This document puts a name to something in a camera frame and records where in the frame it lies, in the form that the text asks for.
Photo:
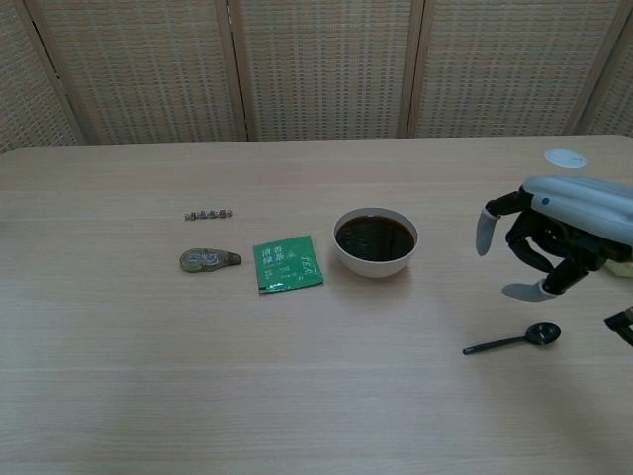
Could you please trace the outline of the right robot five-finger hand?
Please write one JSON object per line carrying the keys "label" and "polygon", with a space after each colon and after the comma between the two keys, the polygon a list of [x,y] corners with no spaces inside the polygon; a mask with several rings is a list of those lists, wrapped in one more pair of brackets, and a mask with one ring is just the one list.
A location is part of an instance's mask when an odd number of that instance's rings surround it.
{"label": "right robot five-finger hand", "polygon": [[477,222],[476,251],[490,250],[496,224],[517,218],[505,235],[513,254],[544,273],[535,284],[508,284],[524,302],[555,299],[608,261],[632,261],[632,188],[586,177],[539,175],[489,201]]}

